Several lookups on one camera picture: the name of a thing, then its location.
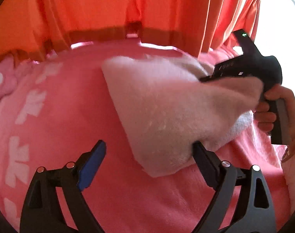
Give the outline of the person's right forearm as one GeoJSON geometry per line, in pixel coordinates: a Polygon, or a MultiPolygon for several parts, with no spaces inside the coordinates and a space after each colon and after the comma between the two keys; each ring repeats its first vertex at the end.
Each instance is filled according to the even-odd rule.
{"type": "Polygon", "coordinates": [[[287,147],[281,165],[289,190],[290,212],[293,214],[295,211],[295,139],[287,147]]]}

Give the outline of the person's right hand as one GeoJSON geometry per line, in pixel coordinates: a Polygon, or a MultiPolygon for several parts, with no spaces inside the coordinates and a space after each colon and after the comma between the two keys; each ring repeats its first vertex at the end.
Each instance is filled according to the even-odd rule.
{"type": "MultiPolygon", "coordinates": [[[[293,91],[281,85],[275,85],[264,94],[266,100],[275,101],[283,99],[289,119],[288,130],[291,141],[295,140],[295,96],[293,91]]],[[[254,112],[254,119],[258,123],[258,128],[264,133],[269,133],[276,121],[276,115],[269,110],[267,102],[259,102],[254,112]]]]}

